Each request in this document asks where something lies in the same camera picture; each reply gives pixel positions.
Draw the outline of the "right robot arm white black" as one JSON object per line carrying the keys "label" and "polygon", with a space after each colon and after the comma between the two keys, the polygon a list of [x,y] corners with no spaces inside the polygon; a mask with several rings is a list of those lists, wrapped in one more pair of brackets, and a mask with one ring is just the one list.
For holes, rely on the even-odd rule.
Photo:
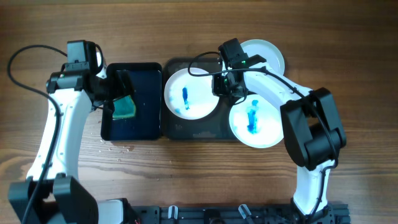
{"label": "right robot arm white black", "polygon": [[297,165],[297,187],[292,205],[304,223],[326,215],[328,176],[338,166],[346,134],[332,94],[312,90],[277,73],[260,56],[232,64],[213,73],[216,95],[243,96],[253,92],[278,110],[285,148]]}

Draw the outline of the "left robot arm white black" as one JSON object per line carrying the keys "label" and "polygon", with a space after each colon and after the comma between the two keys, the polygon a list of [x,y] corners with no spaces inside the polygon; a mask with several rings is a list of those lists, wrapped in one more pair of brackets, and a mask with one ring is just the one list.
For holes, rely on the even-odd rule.
{"label": "left robot arm white black", "polygon": [[56,72],[47,82],[49,110],[38,154],[8,200],[22,223],[139,223],[125,198],[96,199],[78,180],[85,121],[101,79],[89,70]]}

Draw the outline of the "white plate blue stain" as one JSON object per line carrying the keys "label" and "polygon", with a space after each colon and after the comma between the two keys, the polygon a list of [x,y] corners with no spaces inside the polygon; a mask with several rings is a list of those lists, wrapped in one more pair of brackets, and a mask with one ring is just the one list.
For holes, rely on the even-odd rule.
{"label": "white plate blue stain", "polygon": [[183,68],[167,80],[164,101],[174,115],[195,120],[208,116],[218,105],[220,98],[212,93],[212,77],[194,77]]}
{"label": "white plate blue stain", "polygon": [[232,106],[229,126],[243,144],[259,149],[275,146],[284,137],[280,112],[260,95]]}

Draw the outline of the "green yellow sponge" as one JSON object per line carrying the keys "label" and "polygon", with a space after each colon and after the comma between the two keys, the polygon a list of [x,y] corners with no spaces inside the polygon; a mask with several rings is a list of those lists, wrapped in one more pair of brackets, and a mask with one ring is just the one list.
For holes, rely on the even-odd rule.
{"label": "green yellow sponge", "polygon": [[125,96],[113,102],[113,119],[128,119],[136,115],[136,106],[131,95]]}

